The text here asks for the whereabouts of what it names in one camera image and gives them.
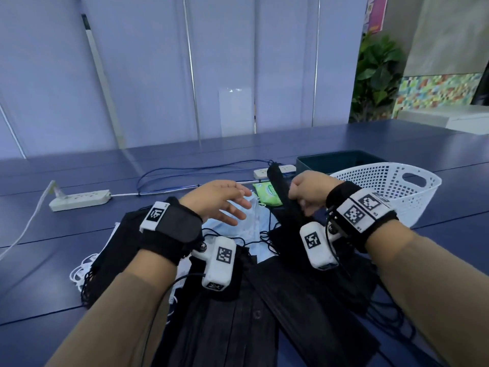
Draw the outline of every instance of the hand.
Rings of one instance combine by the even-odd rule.
[[[304,171],[292,180],[289,198],[299,202],[304,215],[311,216],[325,205],[330,191],[341,183],[342,180],[317,171]]]
[[[251,196],[251,191],[245,186],[232,180],[214,180],[187,193],[180,199],[180,203],[198,214],[203,222],[212,218],[236,226],[238,222],[220,210],[227,211],[240,220],[246,219],[246,214],[228,201],[251,208],[251,202],[244,196]]]

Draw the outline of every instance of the colorful mosaic wall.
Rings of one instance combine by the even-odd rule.
[[[470,104],[481,77],[482,73],[403,77],[392,117],[407,108]]]

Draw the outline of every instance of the power strip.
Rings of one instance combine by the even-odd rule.
[[[63,197],[56,197],[49,203],[53,211],[71,210],[74,208],[97,206],[107,203],[111,199],[111,193],[107,190],[95,192],[68,194]]]
[[[280,171],[282,171],[282,173],[284,175],[285,174],[293,174],[296,172],[296,168],[294,165],[281,165],[281,166],[279,166],[279,168],[280,168]],[[262,179],[268,178],[266,176],[267,170],[268,169],[258,169],[258,170],[253,171],[253,175],[254,175],[255,179],[262,180]]]

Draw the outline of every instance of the blue table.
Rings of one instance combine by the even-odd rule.
[[[484,224],[489,217],[489,138],[398,120],[198,142],[126,151],[50,156],[0,162],[0,253],[21,232],[41,192],[55,179],[65,193],[110,189],[135,191],[144,172],[158,167],[194,167],[247,159],[295,163],[300,155],[361,149],[390,161],[410,163],[443,179],[415,228],[488,273]],[[260,162],[228,167],[221,176],[198,175],[155,181],[150,188],[203,183],[213,178],[253,179]],[[471,180],[471,188],[464,182]],[[46,202],[9,256],[0,262],[0,355],[4,366],[43,365],[82,317],[79,293],[68,275],[86,256],[99,252],[114,222],[157,197],[119,197],[87,209],[53,213]],[[402,345],[372,332],[397,366],[415,365]],[[280,336],[280,366],[303,365]],[[371,366],[387,365],[376,356]]]

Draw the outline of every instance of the potted plant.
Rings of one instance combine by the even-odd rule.
[[[394,103],[402,75],[396,71],[404,53],[389,36],[364,34],[358,54],[350,122],[378,119]]]

